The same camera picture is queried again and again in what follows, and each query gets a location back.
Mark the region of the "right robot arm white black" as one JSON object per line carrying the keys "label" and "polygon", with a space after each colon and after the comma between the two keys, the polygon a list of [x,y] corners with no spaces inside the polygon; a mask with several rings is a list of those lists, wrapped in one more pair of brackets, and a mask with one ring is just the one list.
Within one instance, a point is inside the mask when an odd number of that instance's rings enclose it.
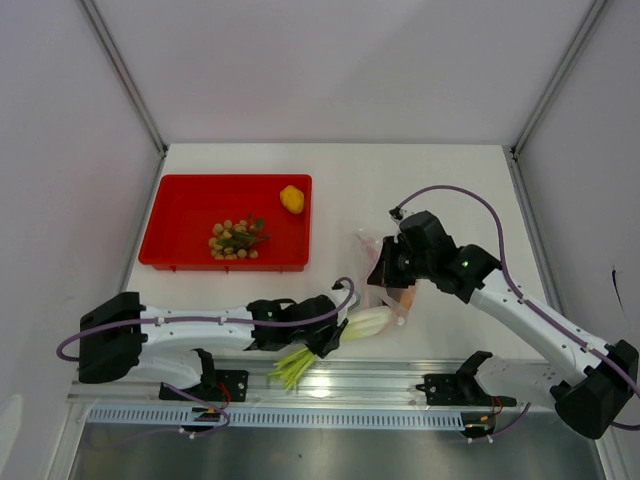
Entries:
{"label": "right robot arm white black", "polygon": [[468,403],[507,396],[554,410],[576,433],[599,439],[634,394],[639,352],[573,324],[508,279],[505,264],[477,245],[457,246],[428,211],[390,212],[398,226],[382,243],[367,282],[406,289],[428,280],[444,294],[488,314],[536,350],[547,369],[511,365],[476,352],[459,368],[458,395]]}

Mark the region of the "orange purple sweet potato slice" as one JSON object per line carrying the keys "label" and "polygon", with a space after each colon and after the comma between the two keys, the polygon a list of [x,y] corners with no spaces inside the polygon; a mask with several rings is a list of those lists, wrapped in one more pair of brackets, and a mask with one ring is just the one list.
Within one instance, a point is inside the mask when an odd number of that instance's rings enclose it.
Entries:
{"label": "orange purple sweet potato slice", "polygon": [[414,302],[416,295],[416,286],[410,286],[406,289],[389,288],[387,294],[392,300],[393,310],[397,315],[406,315]]}

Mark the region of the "bunch of tan longans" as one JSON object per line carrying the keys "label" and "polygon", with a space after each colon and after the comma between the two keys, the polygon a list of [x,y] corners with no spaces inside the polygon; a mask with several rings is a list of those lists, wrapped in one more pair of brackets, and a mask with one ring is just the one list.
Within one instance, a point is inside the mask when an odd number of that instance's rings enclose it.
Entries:
{"label": "bunch of tan longans", "polygon": [[237,222],[225,220],[216,223],[207,245],[215,260],[256,260],[258,245],[269,239],[265,220],[248,214]]}

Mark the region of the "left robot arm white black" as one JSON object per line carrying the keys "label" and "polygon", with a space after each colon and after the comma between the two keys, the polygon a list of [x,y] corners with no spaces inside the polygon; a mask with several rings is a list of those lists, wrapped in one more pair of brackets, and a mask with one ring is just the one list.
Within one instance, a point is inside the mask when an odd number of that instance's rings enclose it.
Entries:
{"label": "left robot arm white black", "polygon": [[334,288],[297,302],[255,300],[218,312],[143,306],[123,292],[80,320],[78,379],[106,384],[125,377],[169,383],[197,400],[212,398],[222,376],[217,351],[279,352],[304,345],[325,357],[340,344],[357,294]]}

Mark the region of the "clear pink-dotted zip bag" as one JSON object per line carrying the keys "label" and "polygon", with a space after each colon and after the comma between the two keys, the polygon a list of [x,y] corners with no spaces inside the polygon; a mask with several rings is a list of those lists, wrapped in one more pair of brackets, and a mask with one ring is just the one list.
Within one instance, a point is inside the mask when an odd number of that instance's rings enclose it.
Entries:
{"label": "clear pink-dotted zip bag", "polygon": [[350,253],[347,255],[349,275],[354,280],[360,295],[359,310],[388,306],[397,316],[391,325],[404,327],[408,323],[410,311],[406,315],[397,315],[393,310],[392,300],[387,294],[388,289],[367,284],[367,278],[380,256],[383,237],[384,234],[377,230],[366,228],[355,230],[350,240]]}

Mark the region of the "green celery stalks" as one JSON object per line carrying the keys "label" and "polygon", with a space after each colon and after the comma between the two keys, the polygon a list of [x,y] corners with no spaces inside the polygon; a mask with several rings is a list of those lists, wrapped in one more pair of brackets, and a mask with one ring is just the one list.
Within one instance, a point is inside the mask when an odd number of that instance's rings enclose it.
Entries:
{"label": "green celery stalks", "polygon": [[[388,306],[379,306],[360,310],[347,319],[349,324],[340,338],[340,343],[342,340],[361,340],[378,335],[392,324],[397,316]],[[276,361],[268,378],[280,383],[285,390],[292,390],[320,359],[322,358],[312,354],[306,346],[303,346]]]}

